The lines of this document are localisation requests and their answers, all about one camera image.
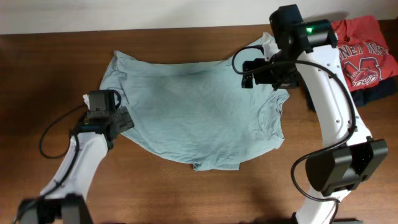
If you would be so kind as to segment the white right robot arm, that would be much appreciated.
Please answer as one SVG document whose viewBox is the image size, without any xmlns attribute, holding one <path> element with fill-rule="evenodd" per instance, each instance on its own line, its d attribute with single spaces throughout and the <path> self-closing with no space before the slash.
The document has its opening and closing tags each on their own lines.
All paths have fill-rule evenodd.
<svg viewBox="0 0 398 224">
<path fill-rule="evenodd" d="M 387 143 L 373 139 L 356 109 L 330 22 L 305 22 L 295 4 L 279 7 L 269 20 L 278 51 L 244 62 L 241 84 L 243 88 L 270 84 L 278 90 L 304 82 L 318 116 L 323 148 L 300 159 L 310 189 L 290 222 L 334 223 L 341 201 L 386 158 Z"/>
</svg>

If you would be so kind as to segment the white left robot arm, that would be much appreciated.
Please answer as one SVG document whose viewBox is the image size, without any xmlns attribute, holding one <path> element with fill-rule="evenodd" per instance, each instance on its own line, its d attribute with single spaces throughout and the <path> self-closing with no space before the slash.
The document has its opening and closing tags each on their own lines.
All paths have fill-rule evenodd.
<svg viewBox="0 0 398 224">
<path fill-rule="evenodd" d="M 87 111 L 70 132 L 58 171 L 38 197 L 20 203 L 14 223 L 92 223 L 86 197 L 93 177 L 117 136 L 134 123 L 116 90 L 91 91 L 83 98 Z"/>
</svg>

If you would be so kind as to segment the light blue t-shirt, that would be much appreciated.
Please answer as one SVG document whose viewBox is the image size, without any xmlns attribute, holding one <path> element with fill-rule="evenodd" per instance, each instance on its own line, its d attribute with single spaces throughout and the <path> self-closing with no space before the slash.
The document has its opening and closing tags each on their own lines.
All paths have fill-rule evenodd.
<svg viewBox="0 0 398 224">
<path fill-rule="evenodd" d="M 221 61 L 158 64 L 115 51 L 100 87 L 119 92 L 134 122 L 124 135 L 145 150 L 196 171 L 236 170 L 284 141 L 288 92 L 245 89 L 239 74 L 245 61 L 276 52 L 269 33 Z"/>
</svg>

